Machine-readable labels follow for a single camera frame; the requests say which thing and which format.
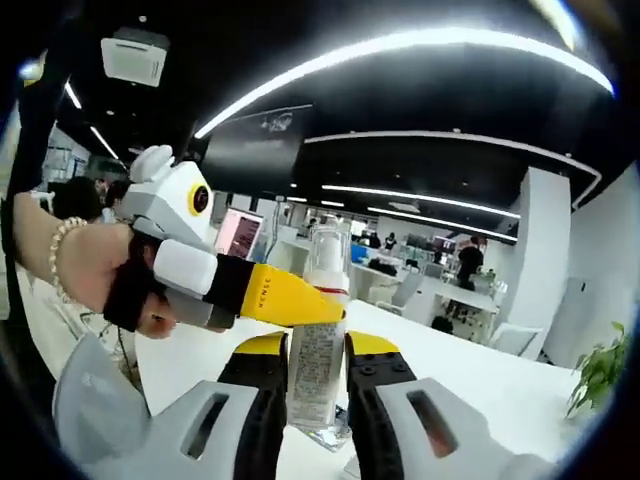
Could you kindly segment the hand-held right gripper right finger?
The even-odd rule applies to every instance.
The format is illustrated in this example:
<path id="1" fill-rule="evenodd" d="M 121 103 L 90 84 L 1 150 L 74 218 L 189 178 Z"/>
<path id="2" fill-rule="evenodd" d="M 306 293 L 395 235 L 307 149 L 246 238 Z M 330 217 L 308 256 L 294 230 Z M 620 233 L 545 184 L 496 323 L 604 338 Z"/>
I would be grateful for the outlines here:
<path id="1" fill-rule="evenodd" d="M 515 454 L 486 418 L 439 382 L 419 379 L 398 347 L 345 335 L 348 420 L 363 479 L 544 479 L 549 462 Z"/>

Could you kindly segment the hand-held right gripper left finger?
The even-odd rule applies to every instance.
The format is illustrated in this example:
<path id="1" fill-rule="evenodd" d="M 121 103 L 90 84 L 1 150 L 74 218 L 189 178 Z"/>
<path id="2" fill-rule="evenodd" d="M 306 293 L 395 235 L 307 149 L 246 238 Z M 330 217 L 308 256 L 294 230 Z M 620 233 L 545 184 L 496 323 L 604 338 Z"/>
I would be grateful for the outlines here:
<path id="1" fill-rule="evenodd" d="M 85 468 L 92 479 L 273 479 L 286 426 L 285 332 L 232 353 L 217 381 L 201 381 L 143 424 L 142 441 Z"/>

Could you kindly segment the person's left hand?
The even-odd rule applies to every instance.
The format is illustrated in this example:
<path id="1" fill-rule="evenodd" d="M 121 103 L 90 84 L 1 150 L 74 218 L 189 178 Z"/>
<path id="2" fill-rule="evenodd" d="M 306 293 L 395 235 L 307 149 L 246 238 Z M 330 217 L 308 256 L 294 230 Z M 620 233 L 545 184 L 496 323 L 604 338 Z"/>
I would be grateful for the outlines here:
<path id="1" fill-rule="evenodd" d="M 132 238 L 125 224 L 89 224 L 71 231 L 57 254 L 60 283 L 69 297 L 94 312 L 103 312 L 117 268 L 129 258 Z M 151 339 L 163 339 L 175 326 L 176 316 L 168 302 L 148 294 L 138 331 Z"/>

